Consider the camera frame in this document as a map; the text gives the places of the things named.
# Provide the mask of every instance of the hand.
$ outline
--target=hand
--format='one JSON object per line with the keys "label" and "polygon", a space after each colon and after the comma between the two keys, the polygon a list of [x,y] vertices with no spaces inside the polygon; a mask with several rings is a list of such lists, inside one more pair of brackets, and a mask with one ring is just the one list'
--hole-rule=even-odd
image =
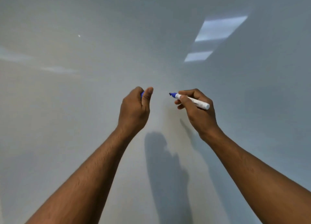
{"label": "hand", "polygon": [[149,104],[153,88],[148,87],[141,98],[140,94],[143,91],[144,90],[138,86],[122,101],[118,128],[122,129],[128,135],[135,136],[144,128],[149,118]]}
{"label": "hand", "polygon": [[[182,96],[180,100],[175,101],[175,104],[179,104],[178,109],[186,108],[189,121],[199,133],[201,139],[206,140],[214,133],[221,132],[216,122],[213,101],[210,98],[206,97],[198,89],[180,90],[178,93]],[[210,108],[208,110],[197,108],[187,96],[208,103]]]}

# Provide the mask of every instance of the person's left hand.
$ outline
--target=person's left hand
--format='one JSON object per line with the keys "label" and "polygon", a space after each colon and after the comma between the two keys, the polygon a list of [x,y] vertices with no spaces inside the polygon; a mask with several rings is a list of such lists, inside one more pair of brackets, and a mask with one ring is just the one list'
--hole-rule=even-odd
{"label": "person's left hand", "polygon": [[118,128],[125,133],[135,136],[147,123],[150,113],[150,99],[153,88],[148,87],[142,98],[141,87],[133,89],[122,101]]}

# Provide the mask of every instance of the glossy white surface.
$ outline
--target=glossy white surface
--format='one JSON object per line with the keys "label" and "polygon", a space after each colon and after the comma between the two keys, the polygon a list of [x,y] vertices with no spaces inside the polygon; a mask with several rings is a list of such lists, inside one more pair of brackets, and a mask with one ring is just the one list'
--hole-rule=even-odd
{"label": "glossy white surface", "polygon": [[310,190],[310,16],[309,0],[0,0],[0,222],[25,222],[137,85],[155,89],[150,119],[101,223],[260,223],[173,104],[180,89],[201,89],[232,139]]}

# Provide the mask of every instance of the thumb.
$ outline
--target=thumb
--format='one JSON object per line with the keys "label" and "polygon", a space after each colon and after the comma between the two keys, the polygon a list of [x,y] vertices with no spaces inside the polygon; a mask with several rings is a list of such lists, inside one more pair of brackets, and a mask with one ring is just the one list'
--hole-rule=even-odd
{"label": "thumb", "polygon": [[151,99],[151,95],[153,93],[153,88],[152,87],[148,87],[143,96],[142,96],[142,106],[144,106],[146,108],[147,111],[150,110],[150,99]]}
{"label": "thumb", "polygon": [[195,104],[187,96],[182,95],[179,100],[181,101],[181,103],[186,108],[187,114],[196,110]]}

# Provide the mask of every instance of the skin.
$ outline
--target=skin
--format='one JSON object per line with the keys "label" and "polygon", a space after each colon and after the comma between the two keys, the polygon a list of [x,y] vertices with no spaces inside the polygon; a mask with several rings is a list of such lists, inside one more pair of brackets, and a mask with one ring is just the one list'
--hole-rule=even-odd
{"label": "skin", "polygon": [[[145,126],[153,88],[141,99],[135,88],[123,99],[119,123],[107,140],[37,210],[27,224],[98,223],[121,157]],[[311,192],[269,167],[228,138],[218,127],[211,99],[197,89],[179,94],[207,102],[197,108],[186,96],[176,100],[192,126],[216,153],[262,223],[310,223]]]}
{"label": "skin", "polygon": [[37,210],[27,224],[98,223],[121,157],[145,126],[153,88],[141,87],[126,96],[119,123],[107,140]]}
{"label": "skin", "polygon": [[192,126],[216,153],[262,223],[310,223],[311,192],[268,166],[228,138],[218,127],[213,101],[198,89],[178,92],[210,104],[197,108],[186,96],[176,100]]}

